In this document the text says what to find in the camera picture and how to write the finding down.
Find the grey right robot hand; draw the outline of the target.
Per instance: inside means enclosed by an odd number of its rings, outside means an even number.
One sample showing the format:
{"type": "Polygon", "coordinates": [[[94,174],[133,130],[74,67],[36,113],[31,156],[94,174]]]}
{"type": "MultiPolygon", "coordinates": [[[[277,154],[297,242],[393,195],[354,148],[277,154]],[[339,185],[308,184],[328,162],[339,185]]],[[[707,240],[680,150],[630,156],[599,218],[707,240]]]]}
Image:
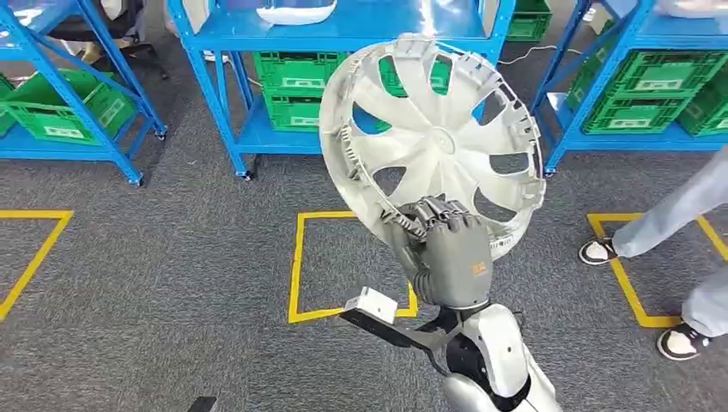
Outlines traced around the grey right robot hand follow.
{"type": "Polygon", "coordinates": [[[416,296],[454,310],[486,306],[493,259],[483,217],[457,200],[438,197],[423,197],[399,211],[424,229],[414,235],[400,223],[390,226],[391,248],[416,296]]]}

